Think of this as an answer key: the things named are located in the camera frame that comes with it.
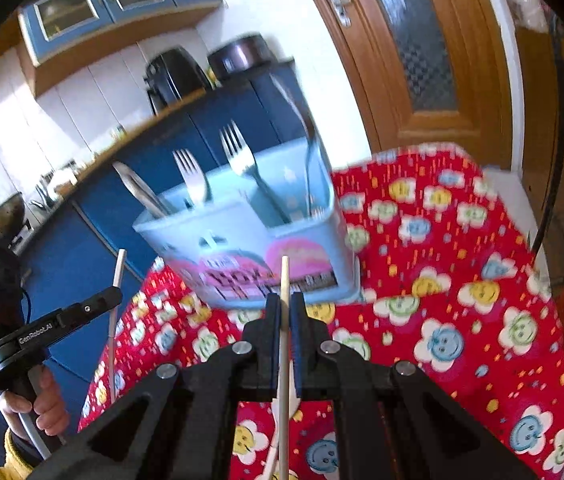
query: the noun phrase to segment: cutlery holder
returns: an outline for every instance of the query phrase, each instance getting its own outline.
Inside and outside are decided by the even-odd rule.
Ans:
[[[313,217],[306,218],[307,148],[306,139],[296,139],[256,155],[290,224],[252,178],[223,166],[207,174],[213,202],[187,209],[183,184],[160,196],[176,213],[154,219],[144,211],[133,227],[212,307],[263,308],[267,294],[280,290],[284,254],[292,291],[302,291],[307,303],[356,300],[360,265],[345,245],[347,226],[319,143],[307,164]]]

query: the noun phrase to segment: yellow sleeve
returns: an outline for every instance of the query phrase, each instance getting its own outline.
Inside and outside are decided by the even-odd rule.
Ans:
[[[11,430],[7,430],[4,435],[4,449],[6,463],[0,467],[0,480],[24,480],[33,468],[18,455],[11,439]]]

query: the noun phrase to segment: table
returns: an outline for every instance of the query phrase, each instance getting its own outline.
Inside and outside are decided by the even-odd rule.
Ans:
[[[539,477],[560,478],[560,320],[524,236],[479,167],[454,144],[421,144],[334,172],[332,181],[360,258],[363,299],[311,305],[309,315],[366,360],[417,364]],[[210,309],[158,259],[118,323],[116,389],[124,394],[163,362],[205,362],[260,315]],[[107,349],[80,429],[108,406],[106,362]],[[230,478],[257,479],[274,431],[270,404],[241,403],[236,423]],[[302,480],[338,477],[330,402],[302,402],[294,414],[290,469]]]

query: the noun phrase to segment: screw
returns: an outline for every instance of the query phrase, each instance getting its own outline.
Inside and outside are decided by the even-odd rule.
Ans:
[[[415,373],[416,367],[413,363],[409,363],[408,361],[398,361],[395,365],[395,370],[400,375],[413,375]]]
[[[340,343],[329,339],[328,341],[322,341],[320,344],[320,350],[325,354],[337,354],[340,351]]]
[[[171,379],[177,373],[177,371],[178,367],[176,365],[166,363],[158,366],[156,373],[161,379]]]
[[[248,341],[238,341],[233,343],[233,351],[238,355],[248,354],[253,346]]]

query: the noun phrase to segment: dark metal pot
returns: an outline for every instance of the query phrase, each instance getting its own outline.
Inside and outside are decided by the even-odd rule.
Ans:
[[[275,55],[261,34],[241,36],[208,55],[209,66],[221,82],[275,60]]]
[[[24,227],[24,220],[24,198],[16,193],[0,205],[0,241],[10,244]]]

